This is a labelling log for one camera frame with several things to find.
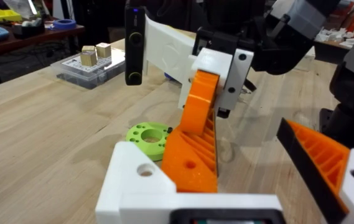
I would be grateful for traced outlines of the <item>bare white left gripper left finger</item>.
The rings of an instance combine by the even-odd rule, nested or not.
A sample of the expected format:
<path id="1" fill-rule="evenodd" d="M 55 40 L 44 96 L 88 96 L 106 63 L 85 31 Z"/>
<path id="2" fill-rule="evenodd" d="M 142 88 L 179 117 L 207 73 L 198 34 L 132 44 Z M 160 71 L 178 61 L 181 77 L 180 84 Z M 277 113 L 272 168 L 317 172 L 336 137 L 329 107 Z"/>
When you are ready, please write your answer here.
<path id="1" fill-rule="evenodd" d="M 116 143 L 95 207 L 97 223 L 169 223 L 170 212 L 139 205 L 140 195 L 176 193 L 173 181 L 135 144 Z"/>

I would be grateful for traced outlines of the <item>white orange left gripper right finger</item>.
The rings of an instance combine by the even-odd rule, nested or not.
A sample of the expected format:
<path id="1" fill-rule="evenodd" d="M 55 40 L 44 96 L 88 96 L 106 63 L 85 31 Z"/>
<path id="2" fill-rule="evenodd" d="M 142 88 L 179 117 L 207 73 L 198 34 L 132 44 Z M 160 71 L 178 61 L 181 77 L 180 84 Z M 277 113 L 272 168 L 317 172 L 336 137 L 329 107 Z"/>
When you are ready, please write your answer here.
<path id="1" fill-rule="evenodd" d="M 304 180 L 323 223 L 354 223 L 354 147 L 288 119 L 276 134 Z"/>

